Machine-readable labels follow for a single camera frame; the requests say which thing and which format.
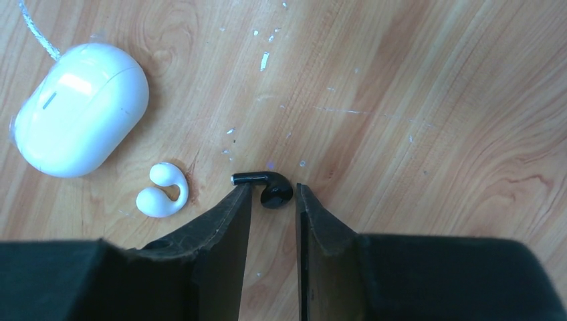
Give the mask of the black earbud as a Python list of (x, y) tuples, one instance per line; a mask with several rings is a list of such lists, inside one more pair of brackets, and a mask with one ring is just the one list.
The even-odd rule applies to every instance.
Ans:
[(290, 181), (277, 172), (259, 171), (231, 175), (233, 186), (248, 183), (264, 186), (260, 195), (260, 203), (266, 209), (282, 208), (292, 200), (294, 195)]

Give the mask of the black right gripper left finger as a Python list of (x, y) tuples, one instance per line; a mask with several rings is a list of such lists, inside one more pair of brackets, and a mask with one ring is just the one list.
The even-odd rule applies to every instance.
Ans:
[(140, 249), (106, 241), (1, 243), (2, 320), (237, 320), (252, 188)]

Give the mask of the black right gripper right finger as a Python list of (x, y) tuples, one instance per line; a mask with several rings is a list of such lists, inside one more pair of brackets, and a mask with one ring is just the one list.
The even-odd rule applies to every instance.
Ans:
[(357, 233), (296, 189), (301, 320), (565, 320), (538, 258), (510, 239)]

